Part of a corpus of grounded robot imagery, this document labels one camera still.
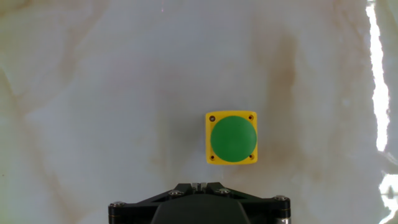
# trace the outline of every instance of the screw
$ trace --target screw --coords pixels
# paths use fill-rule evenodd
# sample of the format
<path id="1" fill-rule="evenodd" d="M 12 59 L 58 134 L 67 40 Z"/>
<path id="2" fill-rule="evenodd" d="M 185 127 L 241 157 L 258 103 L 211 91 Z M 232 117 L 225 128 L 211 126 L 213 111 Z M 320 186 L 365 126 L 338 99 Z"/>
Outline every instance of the screw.
<path id="1" fill-rule="evenodd" d="M 275 199 L 275 200 L 287 200 L 288 198 L 285 197 L 285 196 L 283 196 L 283 195 L 276 195 L 276 196 L 274 197 L 274 199 Z"/>
<path id="2" fill-rule="evenodd" d="M 216 190 L 216 193 L 219 193 L 219 194 L 229 194 L 229 193 L 231 193 L 231 191 L 228 190 L 228 189 L 218 189 L 218 190 Z"/>
<path id="3" fill-rule="evenodd" d="M 109 206 L 110 207 L 123 207 L 126 203 L 124 202 L 113 202 Z"/>
<path id="4" fill-rule="evenodd" d="M 183 196 L 184 192 L 179 191 L 179 190 L 172 190 L 169 192 L 169 195 L 172 197 L 178 197 L 178 196 Z"/>

